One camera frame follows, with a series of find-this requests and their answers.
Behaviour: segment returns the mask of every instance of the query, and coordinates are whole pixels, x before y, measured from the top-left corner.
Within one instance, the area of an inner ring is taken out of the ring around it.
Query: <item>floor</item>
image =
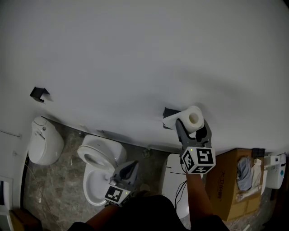
[[[85,163],[78,157],[77,149],[83,141],[83,134],[67,126],[54,123],[65,141],[64,150],[59,160],[50,166],[29,163],[24,188],[24,207],[37,217],[44,230],[66,231],[73,222],[86,222],[103,207],[95,207],[87,202],[83,193]],[[127,151],[128,160],[138,160],[139,179],[150,186],[151,191],[158,191],[161,170],[169,153],[149,151],[144,158],[145,148],[122,144]],[[270,200],[270,190],[266,189],[259,212],[233,222],[226,222],[232,230],[243,230],[250,224],[249,230],[261,230],[262,224],[272,216],[274,202]],[[186,228],[190,228],[189,216],[182,219]]]

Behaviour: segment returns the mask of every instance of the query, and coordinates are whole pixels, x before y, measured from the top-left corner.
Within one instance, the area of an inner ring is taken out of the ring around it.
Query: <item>toilet paper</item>
[[[197,106],[191,106],[184,111],[163,118],[163,124],[170,129],[176,130],[177,119],[183,122],[188,133],[193,133],[204,127],[204,117]]]

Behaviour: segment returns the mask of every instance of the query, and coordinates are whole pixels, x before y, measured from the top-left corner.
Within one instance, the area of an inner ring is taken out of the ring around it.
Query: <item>toilet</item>
[[[183,171],[183,169],[180,164],[179,154],[170,154],[166,159],[162,169],[161,180],[159,184],[159,192],[163,196],[170,199],[173,205],[175,203],[176,192],[179,185],[182,182],[186,181],[186,174]],[[187,216],[190,212],[187,186],[185,186],[185,189],[182,190],[182,192],[179,194],[177,198],[177,201],[181,198],[181,200],[177,204],[177,215],[180,219]]]
[[[126,150],[116,141],[86,135],[77,153],[86,162],[84,195],[90,204],[102,206],[106,203],[105,186],[109,183],[115,168],[126,162]]]
[[[28,148],[30,161],[39,165],[53,164],[58,160],[63,147],[63,138],[54,125],[43,117],[36,117],[32,122]]]

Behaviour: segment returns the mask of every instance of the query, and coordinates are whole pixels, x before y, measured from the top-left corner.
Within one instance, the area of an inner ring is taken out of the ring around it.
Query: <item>open cardboard box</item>
[[[223,221],[230,221],[253,213],[259,209],[261,190],[241,202],[236,201],[240,193],[237,185],[237,163],[242,157],[251,157],[252,166],[254,160],[250,149],[234,149],[216,156],[216,166],[207,174],[205,189],[213,206],[215,215]],[[261,165],[261,179],[263,181],[264,159]]]

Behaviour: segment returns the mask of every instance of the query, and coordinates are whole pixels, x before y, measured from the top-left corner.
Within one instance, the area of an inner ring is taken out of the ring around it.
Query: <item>black wall-mounted holder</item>
[[[33,91],[31,92],[30,96],[31,96],[33,99],[35,99],[36,101],[43,103],[44,100],[41,99],[41,96],[42,96],[43,94],[50,95],[49,92],[48,92],[45,88],[37,88],[37,87],[35,87],[35,88],[33,89]]]

